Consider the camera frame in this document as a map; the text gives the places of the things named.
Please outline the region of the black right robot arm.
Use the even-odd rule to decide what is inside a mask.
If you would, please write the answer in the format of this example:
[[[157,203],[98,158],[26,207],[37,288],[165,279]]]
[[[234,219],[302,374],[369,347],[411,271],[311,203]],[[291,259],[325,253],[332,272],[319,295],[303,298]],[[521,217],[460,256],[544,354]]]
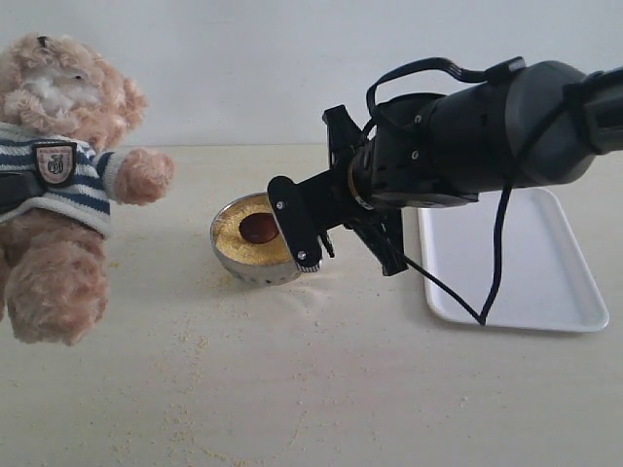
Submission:
[[[364,127],[342,107],[326,113],[330,167],[298,185],[295,230],[287,236],[299,270],[317,270],[331,252],[327,232],[345,225],[385,274],[396,274],[402,262],[371,230],[395,239],[399,209],[462,206],[506,186],[565,185],[622,147],[620,69],[584,74],[560,61],[528,65],[516,57],[474,71],[434,57],[402,65],[382,82],[423,71],[446,73],[464,89],[381,102],[371,86]]]

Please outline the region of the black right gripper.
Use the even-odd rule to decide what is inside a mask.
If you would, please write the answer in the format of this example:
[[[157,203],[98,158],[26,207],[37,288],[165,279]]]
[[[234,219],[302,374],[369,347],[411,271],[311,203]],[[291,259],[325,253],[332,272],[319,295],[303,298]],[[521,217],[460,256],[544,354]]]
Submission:
[[[328,168],[296,183],[317,233],[348,224],[383,275],[407,269],[404,207],[457,207],[480,196],[480,101],[406,94],[359,126],[344,104],[326,109]]]

